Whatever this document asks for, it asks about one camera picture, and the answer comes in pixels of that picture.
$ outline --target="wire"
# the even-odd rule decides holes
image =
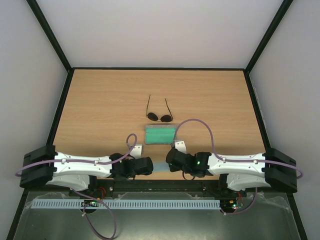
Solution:
[[[129,140],[129,138],[131,136],[134,136],[134,143],[133,143],[133,145],[130,147],[129,151],[125,155],[123,155],[122,157],[120,157],[120,158],[118,158],[116,160],[113,160],[113,161],[98,162],[97,164],[98,165],[115,164],[115,163],[125,159],[132,152],[132,150],[135,148],[135,146],[137,144],[138,137],[134,133],[131,133],[131,134],[128,135],[128,137],[126,139],[127,142],[128,142],[128,140]],[[94,161],[92,161],[92,160],[84,160],[84,159],[66,159],[65,162],[66,163],[94,164]],[[32,168],[32,167],[35,167],[35,166],[38,166],[38,165],[42,165],[42,164],[51,164],[51,163],[62,163],[62,159],[51,159],[51,160],[43,160],[43,161],[34,162],[34,163],[31,163],[29,165],[26,165],[26,166],[20,168],[14,175],[17,176],[17,177],[21,177],[22,171],[24,171],[26,169],[29,169],[29,168]]]
[[[102,195],[101,195],[101,199],[104,199],[105,198],[105,194],[106,194],[106,189],[104,187],[98,187],[98,190],[101,191]]]
[[[184,171],[182,171],[182,177],[183,177],[184,180],[188,180],[188,181],[194,180],[196,178],[195,176],[193,176],[192,179],[186,179]]]
[[[113,230],[113,234],[112,234],[111,237],[102,236],[100,233],[98,233],[98,231],[97,231],[97,230],[95,229],[95,227],[92,225],[91,221],[89,220],[89,218],[88,218],[88,216],[87,216],[87,214],[86,214],[86,207],[87,207],[89,204],[85,204],[85,205],[84,205],[82,212],[83,212],[83,216],[85,217],[85,219],[86,219],[87,222],[89,223],[89,226],[90,226],[91,230],[93,231],[93,233],[94,233],[98,238],[100,238],[100,239],[102,239],[102,240],[112,240],[112,239],[114,239],[115,236],[116,236],[116,232],[117,232],[117,222],[116,222],[116,217],[115,217],[114,213],[111,211],[110,207],[109,207],[107,204],[105,204],[102,200],[99,200],[99,199],[94,198],[94,197],[92,197],[92,196],[85,195],[85,194],[83,194],[83,193],[80,193],[80,192],[72,189],[72,188],[71,188],[71,190],[74,191],[74,192],[75,192],[76,194],[78,194],[79,196],[82,196],[82,197],[85,197],[85,198],[87,198],[87,199],[92,199],[92,200],[94,200],[94,201],[97,201],[98,203],[102,204],[103,206],[105,206],[105,207],[108,209],[109,213],[111,214],[111,217],[112,217],[112,219],[113,219],[113,224],[114,224],[114,230]]]
[[[241,193],[240,193],[240,192],[238,192],[238,194],[239,194],[239,199],[241,199],[242,204],[245,204],[244,199],[243,199],[243,197],[242,197]]]
[[[290,168],[290,169],[294,169],[298,172],[300,172],[300,175],[297,176],[296,178],[297,179],[300,179],[304,176],[304,173],[302,172],[302,170],[296,166],[292,166],[290,164],[286,164],[286,163],[282,163],[282,162],[278,162],[278,161],[271,161],[271,160],[259,160],[259,159],[252,159],[252,160],[246,160],[246,159],[228,159],[228,158],[224,158],[224,157],[221,157],[217,154],[217,151],[216,151],[216,148],[215,148],[215,143],[214,143],[214,135],[210,129],[210,127],[208,126],[208,124],[206,124],[204,121],[200,120],[200,119],[196,119],[196,118],[191,118],[191,119],[188,119],[188,120],[185,120],[183,122],[181,122],[177,127],[176,127],[176,130],[175,130],[175,133],[174,133],[174,137],[173,139],[176,139],[176,136],[177,136],[177,132],[179,130],[179,128],[187,123],[187,122],[191,122],[191,121],[195,121],[195,122],[199,122],[199,123],[202,123],[209,131],[210,133],[210,137],[211,137],[211,145],[212,145],[212,150],[213,150],[213,154],[215,155],[215,157],[219,160],[222,160],[224,162],[231,162],[231,163],[254,163],[254,161],[256,161],[257,163],[266,163],[266,164],[275,164],[275,165],[280,165],[280,166],[284,166],[284,167],[287,167],[287,168]]]
[[[255,202],[257,201],[257,198],[258,198],[258,188],[256,187],[256,188],[255,188],[255,193],[254,193],[253,200],[252,200],[252,202],[250,203],[250,205],[249,205],[246,209],[244,209],[244,210],[242,210],[242,211],[236,211],[236,212],[225,212],[222,208],[221,208],[220,210],[221,210],[221,212],[223,213],[223,215],[225,215],[225,216],[242,214],[242,213],[248,211],[250,208],[252,208],[252,206],[253,206],[253,205],[255,204]]]

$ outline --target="metal frame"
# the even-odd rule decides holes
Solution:
[[[49,23],[47,22],[42,10],[40,9],[38,3],[36,0],[26,0],[33,11],[35,17],[37,18],[39,24],[41,25],[43,31],[45,32],[46,36],[48,37],[49,41],[51,42],[54,50],[56,51],[58,57],[60,58],[63,66],[65,67],[67,71],[67,77],[65,80],[65,84],[62,90],[62,94],[54,115],[54,119],[52,122],[52,126],[49,132],[49,136],[47,139],[46,144],[52,145],[56,136],[56,132],[58,129],[59,121],[63,112],[63,108],[66,102],[66,98],[68,95],[69,87],[71,85],[72,77],[74,74],[74,71],[76,69],[104,69],[104,70],[181,70],[181,71],[243,71],[246,84],[248,87],[248,91],[251,97],[254,113],[257,119],[257,123],[259,126],[259,130],[261,133],[261,137],[263,140],[263,144],[265,148],[269,148],[271,146],[267,131],[265,128],[264,120],[262,118],[261,110],[257,101],[257,97],[250,79],[250,72],[252,71],[253,67],[257,63],[260,55],[264,51],[265,47],[267,46],[269,40],[271,39],[272,35],[276,31],[278,25],[280,24],[282,18],[285,16],[286,12],[288,11],[291,3],[293,0],[283,0],[281,6],[279,7],[276,15],[274,16],[272,22],[270,23],[267,31],[265,32],[261,42],[259,43],[257,49],[255,50],[251,60],[249,61],[247,67],[245,69],[243,68],[179,68],[179,67],[71,67],[69,64],[60,44],[58,43],[58,40],[56,39],[53,31],[51,30]],[[192,195],[197,195],[199,197],[212,197],[216,189],[218,189],[218,180],[176,180],[174,182],[169,180],[135,180],[135,181],[128,181],[128,182],[119,182],[115,180],[99,180],[100,184],[105,185],[105,188],[107,189],[107,195],[117,196],[117,194],[121,194],[127,190],[130,191],[153,191],[152,189],[157,189],[157,192],[187,192]],[[274,192],[272,189],[263,189],[265,192]],[[23,211],[24,205],[26,203],[27,195],[29,191],[68,191],[68,188],[64,187],[50,187],[45,186],[42,188],[36,188],[36,189],[25,189],[22,197],[20,199],[17,211],[15,213],[11,228],[9,230],[9,234],[7,236],[7,240],[11,240],[14,238],[20,215]],[[217,199],[223,199],[223,197],[215,196]],[[295,198],[292,194],[287,194],[290,207],[293,211],[293,216],[295,219],[295,223],[298,229],[298,232],[300,234],[300,238],[302,240],[307,240],[307,235],[303,226],[303,223],[301,221],[299,211],[295,202]]]

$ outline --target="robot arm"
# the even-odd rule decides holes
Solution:
[[[203,178],[206,175],[227,177],[224,184],[233,191],[246,188],[272,187],[285,193],[297,192],[296,170],[259,160],[272,160],[295,167],[296,161],[282,152],[269,148],[265,153],[252,155],[218,155],[210,152],[187,154],[183,141],[177,141],[166,156],[171,172],[183,171],[194,177]]]
[[[97,177],[128,179],[136,175],[149,175],[153,171],[153,163],[149,157],[142,157],[142,145],[130,153],[131,159],[102,164],[119,159],[123,155],[115,153],[110,156],[84,157],[72,156],[56,152],[54,145],[47,145],[24,156],[23,166],[43,160],[61,160],[58,162],[42,164],[22,171],[20,186],[22,188],[41,187],[44,185],[57,185],[75,189],[86,190]],[[88,162],[68,162],[68,160],[87,160]]]

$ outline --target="sunglasses temple arm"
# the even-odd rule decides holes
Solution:
[[[167,107],[168,110],[169,110],[170,116],[171,116],[171,118],[172,118],[172,120],[173,120],[174,117],[172,116],[172,113],[171,113],[171,111],[170,111],[170,109],[169,109],[169,106],[168,106],[168,103],[167,103],[167,99],[165,98],[164,100],[165,100],[166,107]]]
[[[151,97],[151,94],[149,95],[148,104],[146,105],[146,110],[145,110],[145,115],[146,115],[147,117],[148,117],[148,107],[149,107],[150,97]]]

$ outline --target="wooden tabletop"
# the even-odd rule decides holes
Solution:
[[[145,125],[155,123],[146,117],[150,94],[149,112],[159,118],[169,113],[166,98],[172,123],[190,118],[206,122],[219,154],[265,150],[242,71],[91,69],[74,71],[53,143],[56,150],[92,157],[124,154],[130,133],[144,144]],[[185,141],[190,154],[212,152],[208,130],[199,122],[183,125],[177,138]],[[143,156],[164,162],[169,150],[169,145],[144,144]],[[136,179],[182,179],[181,175],[158,172]]]

